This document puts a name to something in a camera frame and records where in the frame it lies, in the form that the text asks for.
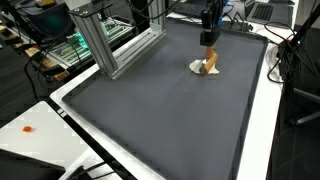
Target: floor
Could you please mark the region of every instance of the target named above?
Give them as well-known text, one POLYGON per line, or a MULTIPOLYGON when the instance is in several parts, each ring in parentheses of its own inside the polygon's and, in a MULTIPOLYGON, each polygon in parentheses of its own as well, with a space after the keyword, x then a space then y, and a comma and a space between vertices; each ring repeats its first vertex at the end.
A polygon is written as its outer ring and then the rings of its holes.
MULTIPOLYGON (((113 14, 131 18, 130 9, 123 6, 123 2, 117 2, 113 6, 113 14)), ((297 25, 303 24, 307 19, 312 3, 313 0, 300 0, 297 25)), ((316 60, 320 59, 320 54, 317 52, 317 47, 320 47, 320 18, 313 27, 314 29, 308 33, 305 47, 312 59, 316 60)), ((23 72, 27 59, 6 46, 0 49, 0 57, 0 127, 2 127, 33 106, 35 100, 23 72)), ((58 83, 50 85, 49 90, 44 89, 40 86, 32 68, 29 68, 29 72, 43 100, 48 99, 50 92, 62 85, 58 83)), ((312 77, 307 71, 304 71, 296 85, 305 91, 320 95, 319 78, 312 77)), ((290 127, 286 123, 319 109, 317 104, 292 92, 283 97, 280 110, 284 113, 278 117, 278 131, 275 133, 268 180, 320 179, 320 119, 299 127, 290 127)))

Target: white table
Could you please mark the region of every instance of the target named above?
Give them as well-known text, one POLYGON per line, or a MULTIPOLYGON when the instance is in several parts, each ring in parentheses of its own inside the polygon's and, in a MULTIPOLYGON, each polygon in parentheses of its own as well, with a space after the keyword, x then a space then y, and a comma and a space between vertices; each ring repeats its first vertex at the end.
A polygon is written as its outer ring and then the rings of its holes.
MULTIPOLYGON (((299 0, 295 1, 294 18, 297 14, 299 0)), ((258 33, 275 42, 280 40, 274 35, 264 30, 262 25, 250 23, 254 27, 253 32, 258 33)), ((291 31, 271 27, 274 32, 287 37, 291 31)), ((256 95, 249 120, 247 135, 244 143, 243 153, 240 162, 238 180, 264 180, 266 178, 269 157, 272 147, 273 135, 277 120, 278 108, 280 103, 282 86, 274 84, 267 79, 267 72, 274 65, 277 49, 269 44, 265 55, 259 82, 256 89, 256 95)), ((124 148, 115 143, 107 135, 103 134, 96 127, 68 107, 62 97, 74 89, 77 85, 85 81, 93 73, 99 70, 97 65, 92 66, 78 77, 55 91, 50 95, 51 99, 57 103, 69 116, 71 116, 80 126, 91 134, 114 158, 116 158, 125 168, 127 168, 138 179, 164 179, 159 174, 144 165, 141 161, 128 153, 124 148)))
MULTIPOLYGON (((61 180, 83 165, 89 168, 103 160, 45 102, 40 102, 0 129, 0 149, 56 164, 66 169, 61 180), (31 132, 22 131, 31 126, 31 132)), ((103 165, 91 172, 97 177, 113 170, 103 165)), ((111 174, 102 180, 121 179, 111 174)))

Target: desk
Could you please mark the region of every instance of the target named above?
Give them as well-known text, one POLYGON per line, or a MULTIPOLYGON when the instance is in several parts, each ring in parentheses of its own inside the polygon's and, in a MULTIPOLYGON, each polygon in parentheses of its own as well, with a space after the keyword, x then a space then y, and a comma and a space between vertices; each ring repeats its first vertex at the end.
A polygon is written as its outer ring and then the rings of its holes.
MULTIPOLYGON (((67 179, 80 165, 86 169, 103 161, 45 102, 36 104, 0 129, 0 148, 64 167, 66 173, 61 180, 67 179), (34 128, 30 133, 22 131, 27 125, 34 128)), ((89 175, 96 177, 108 172, 112 169, 104 165, 89 175)), ((104 179, 121 178, 112 174, 104 179)))
MULTIPOLYGON (((295 22, 299 0, 296 0, 295 3, 293 24, 295 22)), ((262 30, 262 25, 252 25, 254 27, 253 32, 269 37, 270 34, 262 30)), ((279 28, 271 29, 276 31, 280 35, 290 35, 290 31, 287 30, 279 28)), ((266 177, 282 90, 281 85, 274 84, 267 79, 267 72, 276 61, 276 53, 277 49, 275 48, 275 46, 269 44, 264 62, 262 64, 261 73, 259 75, 256 96, 252 107, 247 135, 241 157, 237 178, 238 180, 263 180, 266 177)), ((88 133, 90 133, 137 179, 163 179, 163 177, 152 171, 133 155, 129 154, 124 148, 120 147, 111 138, 88 123, 84 118, 78 115, 73 109, 68 107, 62 101, 62 97, 64 97, 73 88, 81 84, 84 80, 86 80, 98 70, 99 68, 97 65, 92 66, 90 69, 86 70, 81 75, 52 93, 50 95, 50 98, 55 103, 57 103, 80 126, 82 126, 88 133)))

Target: orange object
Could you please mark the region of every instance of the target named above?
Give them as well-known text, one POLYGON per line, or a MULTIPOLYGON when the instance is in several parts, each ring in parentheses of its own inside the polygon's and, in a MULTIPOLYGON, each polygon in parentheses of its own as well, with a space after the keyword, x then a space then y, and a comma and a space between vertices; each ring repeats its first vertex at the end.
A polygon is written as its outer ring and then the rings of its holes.
POLYGON ((24 128, 23 128, 23 131, 24 132, 30 132, 32 130, 32 128, 30 127, 30 126, 25 126, 24 128))

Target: gray foam pad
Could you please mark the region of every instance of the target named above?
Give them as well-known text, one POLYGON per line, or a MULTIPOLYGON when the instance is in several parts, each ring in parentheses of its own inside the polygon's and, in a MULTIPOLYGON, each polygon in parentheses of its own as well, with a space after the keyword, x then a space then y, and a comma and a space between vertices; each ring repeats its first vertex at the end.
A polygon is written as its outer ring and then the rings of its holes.
POLYGON ((96 74, 64 100, 166 178, 230 179, 267 41, 223 31, 220 74, 202 77, 189 70, 205 55, 201 30, 169 21, 164 39, 119 80, 96 74))

